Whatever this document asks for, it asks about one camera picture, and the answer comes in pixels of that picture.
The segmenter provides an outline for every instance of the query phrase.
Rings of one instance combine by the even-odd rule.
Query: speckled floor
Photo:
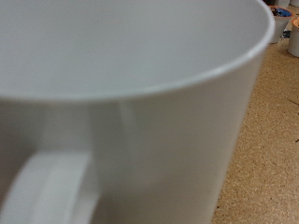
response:
[[[267,49],[212,224],[299,223],[299,58],[288,43]]]

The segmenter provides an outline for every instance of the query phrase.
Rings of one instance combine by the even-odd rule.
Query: blue object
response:
[[[279,16],[279,17],[290,17],[292,14],[290,11],[280,8],[280,7],[276,7],[275,8],[275,16]]]

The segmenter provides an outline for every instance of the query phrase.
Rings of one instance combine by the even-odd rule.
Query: mug handle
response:
[[[97,184],[91,152],[38,152],[14,181],[0,224],[88,224]]]

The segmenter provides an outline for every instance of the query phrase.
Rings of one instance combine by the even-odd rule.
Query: cork floor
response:
[[[268,46],[212,224],[299,223],[299,58],[288,42]]]

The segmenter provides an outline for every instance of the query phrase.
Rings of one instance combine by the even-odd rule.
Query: white object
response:
[[[272,37],[271,43],[277,43],[280,40],[282,33],[283,33],[284,29],[286,28],[289,20],[293,17],[293,13],[291,11],[289,11],[289,12],[292,14],[290,17],[274,16],[275,32]]]
[[[279,7],[287,7],[290,3],[290,0],[276,0],[274,5]]]
[[[288,52],[296,57],[299,57],[299,19],[292,20],[292,32],[288,46]]]
[[[0,223],[88,224],[97,184],[91,153],[37,153],[8,194]]]
[[[291,5],[295,7],[299,7],[299,0],[291,0]]]
[[[106,214],[98,223],[208,223],[274,29],[263,1],[218,2],[1,1],[0,158],[91,153],[101,189],[95,214]],[[71,162],[67,191],[90,186],[75,174],[86,164]],[[26,167],[12,193],[21,195],[20,178],[35,170]],[[45,223],[59,206],[52,223],[65,224],[69,207],[84,207],[75,193],[52,203],[57,182],[31,179],[50,195],[14,216],[28,211]],[[19,224],[6,221],[11,197],[1,224]]]

